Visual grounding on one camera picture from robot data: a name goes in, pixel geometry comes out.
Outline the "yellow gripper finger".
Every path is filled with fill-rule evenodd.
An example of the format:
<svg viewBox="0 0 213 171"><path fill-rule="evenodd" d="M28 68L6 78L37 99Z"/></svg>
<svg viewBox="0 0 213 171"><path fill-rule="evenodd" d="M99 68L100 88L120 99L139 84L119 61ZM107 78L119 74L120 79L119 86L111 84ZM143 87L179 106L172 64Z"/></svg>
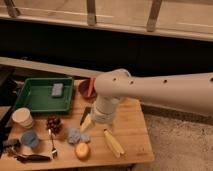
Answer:
<svg viewBox="0 0 213 171"><path fill-rule="evenodd" d="M87 131L88 129L92 128L94 125L95 123L92 120L91 115L88 114L80 127L80 132L83 133Z"/></svg>

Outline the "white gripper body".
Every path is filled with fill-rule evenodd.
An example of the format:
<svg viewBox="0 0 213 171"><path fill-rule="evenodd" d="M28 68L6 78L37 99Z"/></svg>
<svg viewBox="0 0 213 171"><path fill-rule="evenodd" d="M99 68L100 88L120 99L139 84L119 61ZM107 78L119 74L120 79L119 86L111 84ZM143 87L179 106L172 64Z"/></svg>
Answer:
<svg viewBox="0 0 213 171"><path fill-rule="evenodd" d="M98 95L92 104L92 119L100 124L111 124L115 118L119 102L120 100L117 98L107 98Z"/></svg>

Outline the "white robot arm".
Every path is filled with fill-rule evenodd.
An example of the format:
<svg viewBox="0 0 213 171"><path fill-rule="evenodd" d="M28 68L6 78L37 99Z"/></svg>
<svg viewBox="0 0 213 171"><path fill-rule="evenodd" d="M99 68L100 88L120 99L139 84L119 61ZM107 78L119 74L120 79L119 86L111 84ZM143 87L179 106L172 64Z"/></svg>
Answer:
<svg viewBox="0 0 213 171"><path fill-rule="evenodd" d="M213 73L155 77L133 77L126 69L98 75L94 82L97 98L89 113L91 124L112 124L123 98L141 99L190 113L213 114Z"/></svg>

